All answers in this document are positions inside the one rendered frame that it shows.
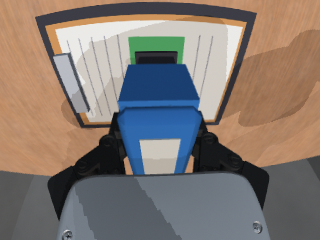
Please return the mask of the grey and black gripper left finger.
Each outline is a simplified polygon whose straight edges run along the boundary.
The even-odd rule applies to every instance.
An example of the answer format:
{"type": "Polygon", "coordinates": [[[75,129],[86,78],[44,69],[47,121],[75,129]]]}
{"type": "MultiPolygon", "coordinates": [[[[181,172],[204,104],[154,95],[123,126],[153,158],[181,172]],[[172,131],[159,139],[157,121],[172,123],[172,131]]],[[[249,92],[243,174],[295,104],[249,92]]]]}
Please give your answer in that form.
{"type": "Polygon", "coordinates": [[[109,133],[100,138],[97,147],[77,160],[74,166],[71,165],[48,180],[47,186],[58,220],[75,182],[93,175],[126,174],[124,159],[127,153],[117,122],[119,113],[120,109],[114,112],[109,133]]]}

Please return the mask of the blue self-inking stamp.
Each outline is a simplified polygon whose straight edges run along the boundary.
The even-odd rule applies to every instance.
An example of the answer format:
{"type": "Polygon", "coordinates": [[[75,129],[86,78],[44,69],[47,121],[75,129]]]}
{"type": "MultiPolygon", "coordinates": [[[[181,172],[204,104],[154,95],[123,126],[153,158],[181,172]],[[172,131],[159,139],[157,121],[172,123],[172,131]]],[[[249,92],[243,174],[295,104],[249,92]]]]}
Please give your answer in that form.
{"type": "Polygon", "coordinates": [[[185,173],[202,120],[200,98],[177,51],[135,51],[117,116],[135,174],[185,173]],[[156,64],[165,63],[165,64],[156,64]]]}

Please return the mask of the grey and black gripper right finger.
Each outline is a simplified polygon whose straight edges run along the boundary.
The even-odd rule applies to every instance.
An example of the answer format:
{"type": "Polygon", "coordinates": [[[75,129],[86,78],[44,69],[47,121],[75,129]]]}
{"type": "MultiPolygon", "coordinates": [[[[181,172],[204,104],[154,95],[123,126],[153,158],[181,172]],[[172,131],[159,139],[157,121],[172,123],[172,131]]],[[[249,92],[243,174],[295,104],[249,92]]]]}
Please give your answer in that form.
{"type": "Polygon", "coordinates": [[[191,153],[194,157],[193,172],[228,171],[244,176],[253,187],[263,210],[269,174],[265,170],[243,161],[238,154],[220,144],[218,137],[214,133],[208,132],[203,115],[201,123],[191,153]]]}

